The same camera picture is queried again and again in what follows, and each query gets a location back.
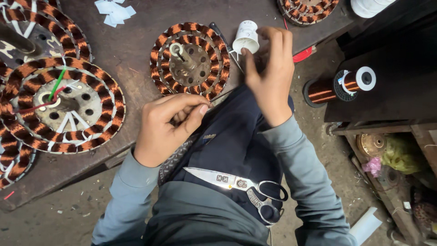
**scissor handle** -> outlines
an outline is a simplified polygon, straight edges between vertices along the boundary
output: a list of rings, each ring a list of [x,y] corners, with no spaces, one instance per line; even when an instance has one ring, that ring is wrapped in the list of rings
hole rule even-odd
[[[280,198],[274,198],[274,197],[271,197],[271,196],[269,196],[269,195],[264,194],[264,193],[261,191],[260,187],[261,187],[261,185],[263,185],[263,184],[265,184],[265,183],[273,183],[273,184],[279,186],[279,188],[282,190],[282,192],[284,192],[284,198],[281,198],[281,197],[280,197]],[[261,182],[259,182],[258,184],[254,184],[254,187],[255,187],[255,189],[256,189],[256,190],[257,190],[261,195],[265,195],[266,197],[268,197],[268,198],[270,198],[270,199],[273,199],[273,200],[276,200],[276,201],[281,201],[281,202],[285,202],[285,201],[288,199],[288,193],[287,193],[286,189],[285,189],[281,184],[276,183],[276,182],[274,182],[274,181],[270,181],[270,180],[261,181]]]
[[[248,189],[246,191],[246,193],[247,193],[247,196],[249,197],[249,200],[252,202],[252,204],[255,205],[255,207],[257,207],[258,213],[260,214],[261,219],[263,219],[264,222],[270,224],[270,226],[271,226],[271,225],[276,224],[279,221],[279,219],[281,218],[281,213],[279,212],[279,210],[275,206],[273,206],[272,200],[270,198],[267,198],[263,202],[260,199],[258,199],[258,197],[255,195],[255,193],[253,192],[252,189]],[[272,211],[273,211],[273,216],[270,219],[264,218],[263,214],[261,213],[261,208],[264,206],[270,207],[270,209],[272,209]]]

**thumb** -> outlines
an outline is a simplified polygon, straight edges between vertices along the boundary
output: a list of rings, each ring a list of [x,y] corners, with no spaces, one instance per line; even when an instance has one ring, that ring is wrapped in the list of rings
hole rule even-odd
[[[252,87],[259,79],[253,54],[246,48],[241,49],[241,54],[246,58],[246,84]]]
[[[200,104],[194,108],[186,120],[175,129],[176,137],[185,141],[200,126],[207,110],[208,105],[206,104]]]

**metal scissors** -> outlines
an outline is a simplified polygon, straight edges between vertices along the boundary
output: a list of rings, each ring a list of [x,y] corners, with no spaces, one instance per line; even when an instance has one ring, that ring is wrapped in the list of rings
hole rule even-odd
[[[232,174],[211,171],[211,170],[206,170],[206,169],[201,169],[201,168],[184,167],[184,169],[185,169],[185,171],[200,178],[201,180],[204,180],[208,183],[217,185],[219,187],[229,189],[229,190],[234,188],[234,189],[246,191],[247,196],[249,197],[249,200],[258,209],[258,213],[260,214],[263,221],[265,221],[266,223],[273,225],[276,222],[278,222],[279,219],[281,218],[279,210],[275,206],[272,205],[272,199],[284,202],[288,199],[288,193],[285,190],[285,188],[282,185],[280,185],[279,183],[269,181],[269,180],[264,180],[264,181],[257,183],[257,182],[250,180],[250,179],[245,179],[245,178],[238,177],[238,176],[235,176]],[[260,187],[266,183],[272,183],[275,186],[278,186],[282,190],[282,192],[284,193],[284,198],[277,198],[277,197],[272,197],[272,196],[264,194],[260,190]],[[266,196],[267,199],[265,201],[261,201],[256,196],[256,194],[253,192],[252,188],[254,188],[256,191],[258,191],[260,194]],[[271,210],[273,212],[273,216],[271,216],[270,218],[265,218],[261,214],[261,208],[264,206],[268,206],[271,208]]]

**pink plastic bag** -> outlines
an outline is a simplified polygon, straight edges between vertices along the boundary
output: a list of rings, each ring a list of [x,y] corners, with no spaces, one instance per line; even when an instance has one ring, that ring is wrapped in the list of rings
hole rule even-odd
[[[363,165],[363,171],[370,172],[375,178],[379,176],[380,170],[381,159],[379,157],[374,157],[367,164]]]

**dark trousers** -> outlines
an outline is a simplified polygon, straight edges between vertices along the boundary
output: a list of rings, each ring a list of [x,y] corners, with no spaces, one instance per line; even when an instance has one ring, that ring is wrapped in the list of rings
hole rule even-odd
[[[290,97],[288,104],[294,112]],[[202,125],[197,130],[200,137],[184,155],[170,180],[191,182],[216,190],[267,225],[245,191],[225,190],[183,169],[186,166],[196,167],[249,178],[254,182],[271,180],[281,183],[282,170],[278,161],[270,150],[267,140],[261,134],[257,134],[266,129],[267,124],[253,93],[246,85],[240,86],[212,112],[205,115]],[[266,199],[256,191],[255,194],[262,201]],[[279,190],[269,190],[266,194],[277,197]],[[279,201],[273,201],[273,205],[278,209],[282,208],[282,203]],[[271,214],[269,209],[262,212],[265,218]]]

